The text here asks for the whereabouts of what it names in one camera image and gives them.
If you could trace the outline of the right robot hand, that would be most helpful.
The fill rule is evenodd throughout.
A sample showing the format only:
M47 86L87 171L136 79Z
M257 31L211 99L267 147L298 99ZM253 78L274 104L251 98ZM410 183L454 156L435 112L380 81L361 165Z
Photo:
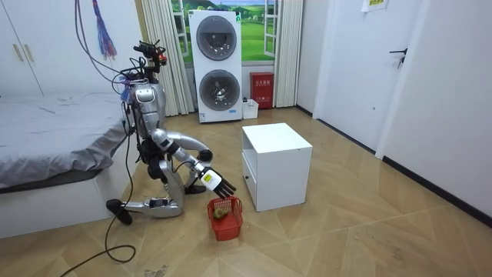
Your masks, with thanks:
M199 173L203 185L213 191L219 198L226 199L236 192L236 188L212 167L205 167Z

